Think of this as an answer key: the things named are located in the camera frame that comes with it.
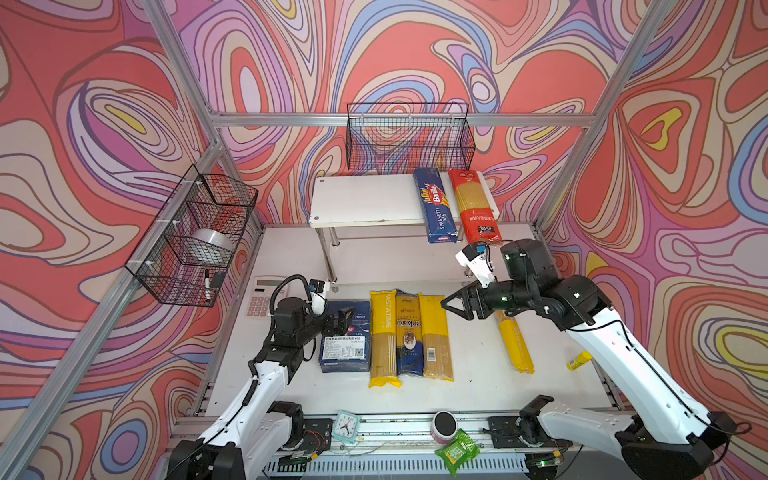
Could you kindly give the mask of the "blue Barilla pasta box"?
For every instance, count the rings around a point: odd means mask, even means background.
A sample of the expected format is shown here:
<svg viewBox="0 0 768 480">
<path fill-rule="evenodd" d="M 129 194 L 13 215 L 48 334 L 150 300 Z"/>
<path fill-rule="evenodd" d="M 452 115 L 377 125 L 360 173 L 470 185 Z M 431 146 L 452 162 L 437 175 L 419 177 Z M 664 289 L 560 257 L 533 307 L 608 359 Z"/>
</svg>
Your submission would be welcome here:
<svg viewBox="0 0 768 480">
<path fill-rule="evenodd" d="M 369 301 L 330 301 L 327 309 L 334 317 L 338 310 L 352 306 L 347 334 L 323 337 L 318 363 L 323 373 L 368 372 L 371 363 L 371 306 Z"/>
</svg>

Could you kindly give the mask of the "blue Barilla spaghetti box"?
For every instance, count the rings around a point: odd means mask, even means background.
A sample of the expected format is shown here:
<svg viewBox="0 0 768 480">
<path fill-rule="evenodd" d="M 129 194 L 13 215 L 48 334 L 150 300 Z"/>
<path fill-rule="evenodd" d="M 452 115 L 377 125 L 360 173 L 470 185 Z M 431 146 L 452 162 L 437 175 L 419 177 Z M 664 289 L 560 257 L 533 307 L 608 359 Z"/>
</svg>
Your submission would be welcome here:
<svg viewBox="0 0 768 480">
<path fill-rule="evenodd" d="M 458 229 L 439 170 L 416 168 L 413 178 L 421 201 L 427 241 L 430 244 L 456 243 Z"/>
</svg>

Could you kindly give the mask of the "yellow narrow spaghetti bag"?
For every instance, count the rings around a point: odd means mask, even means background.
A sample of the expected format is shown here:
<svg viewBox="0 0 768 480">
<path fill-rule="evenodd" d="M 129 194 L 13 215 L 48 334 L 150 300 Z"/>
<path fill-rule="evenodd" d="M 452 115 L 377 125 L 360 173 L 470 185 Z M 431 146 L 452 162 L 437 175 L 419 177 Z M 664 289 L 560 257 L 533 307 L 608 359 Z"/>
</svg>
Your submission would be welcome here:
<svg viewBox="0 0 768 480">
<path fill-rule="evenodd" d="M 495 319 L 513 367 L 520 373 L 534 374 L 534 363 L 516 318 L 496 311 Z"/>
</svg>

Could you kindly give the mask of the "red spaghetti bag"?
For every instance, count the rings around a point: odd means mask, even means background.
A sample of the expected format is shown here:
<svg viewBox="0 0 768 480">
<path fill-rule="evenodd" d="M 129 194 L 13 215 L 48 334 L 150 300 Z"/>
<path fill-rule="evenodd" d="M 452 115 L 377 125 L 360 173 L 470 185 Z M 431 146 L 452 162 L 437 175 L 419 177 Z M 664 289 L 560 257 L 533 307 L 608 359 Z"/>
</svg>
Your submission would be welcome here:
<svg viewBox="0 0 768 480">
<path fill-rule="evenodd" d="M 493 210 L 485 195 L 479 173 L 474 170 L 450 169 L 462 226 L 469 243 L 490 244 L 502 241 Z"/>
</svg>

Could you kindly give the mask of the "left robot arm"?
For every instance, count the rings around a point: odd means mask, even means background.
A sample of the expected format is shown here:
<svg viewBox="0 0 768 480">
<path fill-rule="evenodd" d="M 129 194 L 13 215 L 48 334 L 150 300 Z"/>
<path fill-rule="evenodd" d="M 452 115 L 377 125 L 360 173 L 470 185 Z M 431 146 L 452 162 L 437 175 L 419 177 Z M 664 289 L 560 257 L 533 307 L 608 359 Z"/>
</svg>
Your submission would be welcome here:
<svg viewBox="0 0 768 480">
<path fill-rule="evenodd" d="M 331 312 L 315 293 L 272 305 L 267 337 L 248 361 L 250 379 L 196 440 L 177 444 L 165 477 L 255 479 L 279 450 L 300 444 L 302 407 L 278 397 L 305 362 L 305 346 L 323 333 L 346 334 L 354 314 L 353 307 Z"/>
</svg>

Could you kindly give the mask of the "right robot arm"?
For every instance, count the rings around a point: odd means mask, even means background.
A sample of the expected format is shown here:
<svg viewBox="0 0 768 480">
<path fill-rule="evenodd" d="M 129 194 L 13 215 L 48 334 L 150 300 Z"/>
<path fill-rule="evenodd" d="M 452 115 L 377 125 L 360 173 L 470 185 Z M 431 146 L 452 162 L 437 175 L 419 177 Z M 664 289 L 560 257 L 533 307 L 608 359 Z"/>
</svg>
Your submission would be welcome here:
<svg viewBox="0 0 768 480">
<path fill-rule="evenodd" d="M 506 242 L 500 253 L 508 273 L 503 281 L 494 274 L 486 243 L 460 250 L 459 265 L 475 279 L 442 300 L 442 307 L 466 320 L 532 311 L 552 321 L 593 357 L 633 407 L 610 416 L 539 395 L 519 413 L 515 430 L 521 441 L 588 446 L 623 460 L 642 479 L 695 479 L 718 462 L 715 452 L 729 446 L 736 422 L 688 394 L 630 333 L 592 280 L 561 277 L 537 240 Z"/>
</svg>

